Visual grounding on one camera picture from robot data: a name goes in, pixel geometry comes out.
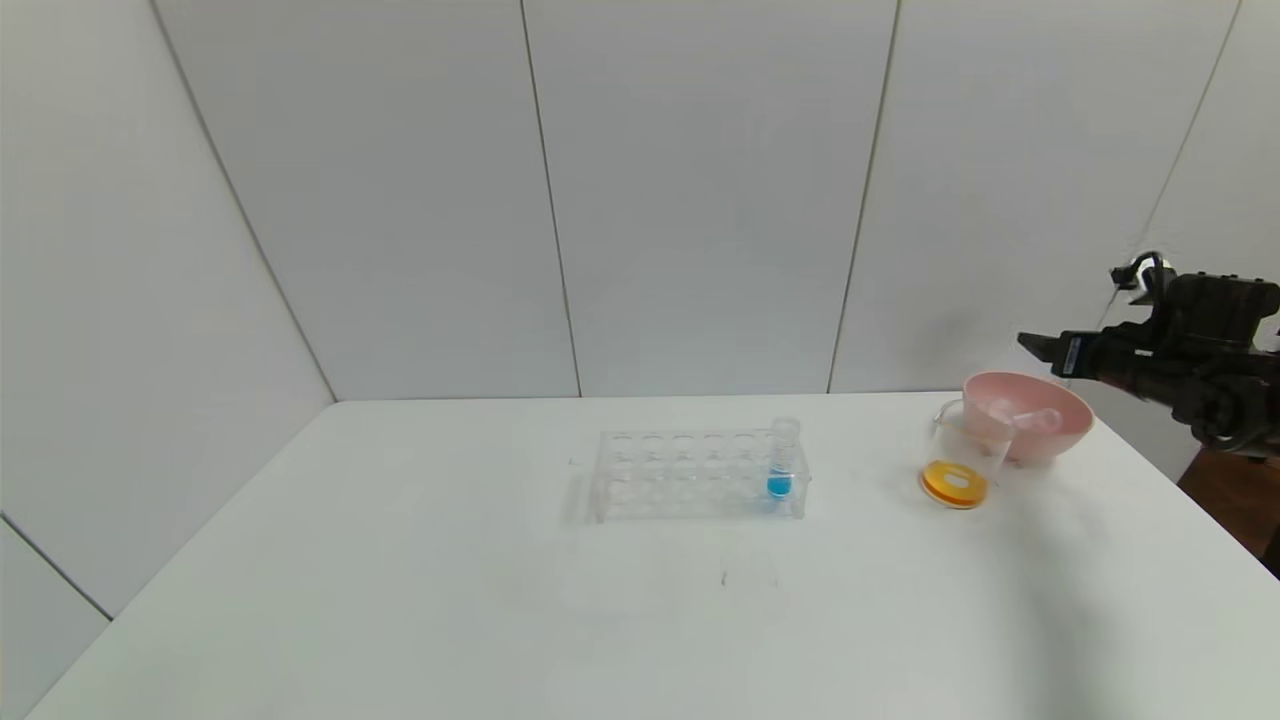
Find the blue liquid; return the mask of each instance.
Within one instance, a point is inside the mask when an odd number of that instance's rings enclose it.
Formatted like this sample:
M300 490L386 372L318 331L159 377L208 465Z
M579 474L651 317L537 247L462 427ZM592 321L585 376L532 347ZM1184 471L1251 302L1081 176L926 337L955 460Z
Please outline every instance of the blue liquid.
M777 473L777 470L769 470L769 479L764 483L769 495L773 497L786 497L791 495L791 475L774 473Z

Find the black robotic arm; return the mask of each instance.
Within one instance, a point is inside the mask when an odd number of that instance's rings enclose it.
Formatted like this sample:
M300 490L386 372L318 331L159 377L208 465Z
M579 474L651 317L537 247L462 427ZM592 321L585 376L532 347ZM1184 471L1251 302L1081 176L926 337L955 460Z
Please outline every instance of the black robotic arm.
M1111 270L1117 290L1142 290L1143 323L1018 342L1060 378L1101 380L1158 402L1204 447L1257 457L1280 455L1280 354L1253 336L1280 310L1280 286L1236 275L1179 275L1158 252Z

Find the white wall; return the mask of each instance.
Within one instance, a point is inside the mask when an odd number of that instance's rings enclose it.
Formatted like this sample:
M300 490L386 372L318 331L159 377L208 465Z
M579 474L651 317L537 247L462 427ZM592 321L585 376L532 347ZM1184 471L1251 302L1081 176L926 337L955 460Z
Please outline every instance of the white wall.
M20 720L108 621L4 521L0 607L0 715Z
M114 614L332 396L146 0L3 10L4 510Z
M582 393L824 392L893 0L526 0Z
M1183 272L1280 282L1280 3L1242 3L1143 249ZM1117 305L1103 324L1147 315ZM1280 348L1277 327L1280 316L1266 320L1256 345ZM1198 443L1167 409L1097 383L1073 387L1170 479L1196 457Z
M161 0L343 400L577 395L518 0Z
M1234 0L902 3L832 389L959 387L1093 327Z

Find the pink bowl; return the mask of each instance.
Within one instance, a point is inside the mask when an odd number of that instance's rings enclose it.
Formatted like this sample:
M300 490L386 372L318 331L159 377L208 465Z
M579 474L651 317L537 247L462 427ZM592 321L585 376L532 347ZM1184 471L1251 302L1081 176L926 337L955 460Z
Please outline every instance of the pink bowl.
M998 398L1007 400L1011 414L1052 407L1062 414L1062 425L1052 432L1019 428L1009 447L1009 457L1038 462L1071 448L1093 428L1093 410L1080 396L1065 387L1021 373L978 373L964 383L964 418L972 427L998 423L984 409Z

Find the white table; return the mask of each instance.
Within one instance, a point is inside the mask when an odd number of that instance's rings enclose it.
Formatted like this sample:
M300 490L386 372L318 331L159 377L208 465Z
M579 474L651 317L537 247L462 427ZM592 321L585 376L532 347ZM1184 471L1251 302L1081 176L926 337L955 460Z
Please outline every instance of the white table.
M948 397L337 405L31 717L1280 716L1280 583L1101 424L933 503ZM804 520L570 512L602 429L781 414Z

